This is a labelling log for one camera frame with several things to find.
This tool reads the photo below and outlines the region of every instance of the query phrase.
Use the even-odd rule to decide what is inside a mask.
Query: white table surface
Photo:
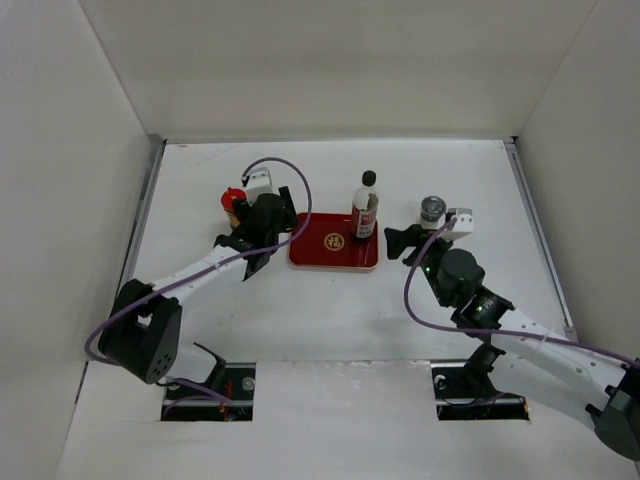
[[[252,422],[158,422],[159,387],[92,363],[57,480],[637,480],[541,405],[440,422],[428,362],[258,362]]]
[[[485,267],[485,284],[537,322],[562,329],[497,141],[170,146],[135,276],[151,281],[207,254],[216,235],[228,231],[221,192],[263,156],[302,168],[315,211],[349,211],[368,168],[378,173],[381,227],[404,229],[429,194],[472,207],[476,232],[459,246]],[[295,174],[271,170],[303,211]],[[633,464],[592,432],[537,404],[530,422],[439,422],[429,364],[413,359],[466,357],[477,343],[415,325],[402,305],[408,268],[387,261],[384,242],[381,248],[379,266],[365,274],[297,270],[287,252],[278,252],[258,275],[221,292],[184,325],[186,338],[227,360],[259,360],[252,422],[158,422],[162,389],[92,363],[58,480],[637,479]],[[448,322],[450,312],[437,306],[423,279],[412,299],[422,316]]]
[[[457,246],[486,271],[485,285],[538,323],[562,331],[563,316],[544,270],[504,145],[487,140],[364,140],[169,146],[160,169],[134,276],[152,281],[211,251],[228,233],[220,206],[251,161],[279,156],[295,162],[311,184],[314,211],[350,212],[366,169],[378,175],[380,261],[370,273],[303,271],[282,249],[249,281],[220,292],[199,309],[182,335],[230,361],[393,360],[464,358],[477,342],[429,331],[407,316],[402,288],[409,271],[386,259],[384,227],[417,222],[420,201],[439,195],[471,207],[476,231]],[[270,167],[288,185],[296,209],[304,189],[287,167]],[[416,275],[411,299],[423,318],[443,324],[451,310],[436,303]]]

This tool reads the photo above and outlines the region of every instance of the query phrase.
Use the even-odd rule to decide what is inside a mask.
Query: black bottle cap
[[[376,172],[367,170],[362,174],[362,184],[365,187],[373,187],[376,184]]]

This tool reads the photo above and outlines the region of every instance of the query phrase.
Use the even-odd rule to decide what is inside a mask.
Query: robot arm
[[[404,232],[386,229],[387,256],[398,258],[405,246],[416,246],[404,260],[412,265],[431,234],[416,225]],[[492,334],[528,332],[567,340],[484,287],[484,269],[471,253],[452,245],[451,238],[436,239],[420,267],[439,305],[455,308],[456,326],[476,330],[465,333],[483,342],[465,366],[472,381],[488,381],[499,391],[554,408],[594,431],[615,452],[640,460],[640,370],[575,347]]]
[[[164,377],[212,383],[224,360],[195,344],[180,343],[182,322],[188,321],[191,311],[221,287],[247,280],[262,269],[273,251],[249,252],[274,247],[279,234],[290,231],[297,223],[289,190],[282,187],[280,195],[272,193],[266,168],[249,172],[243,180],[247,199],[233,202],[239,225],[230,235],[218,236],[210,254],[155,282],[133,279],[122,287],[115,300],[111,315],[154,290],[177,284],[171,297],[159,295],[123,316],[102,332],[98,342],[105,357],[145,383],[156,383]],[[191,280],[205,269],[209,273]]]

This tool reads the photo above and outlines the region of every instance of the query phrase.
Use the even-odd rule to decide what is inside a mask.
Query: screw
[[[438,390],[444,390],[447,388],[447,377],[444,375],[436,375],[433,379],[433,384]]]
[[[245,392],[250,392],[251,390],[253,390],[254,388],[256,388],[256,381],[251,378],[251,377],[244,377],[242,379],[242,389]]]

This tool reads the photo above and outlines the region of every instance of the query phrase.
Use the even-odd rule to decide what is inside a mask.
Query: bottle label
[[[358,210],[355,206],[351,210],[351,233],[356,238],[369,238],[376,225],[378,207],[368,210]]]

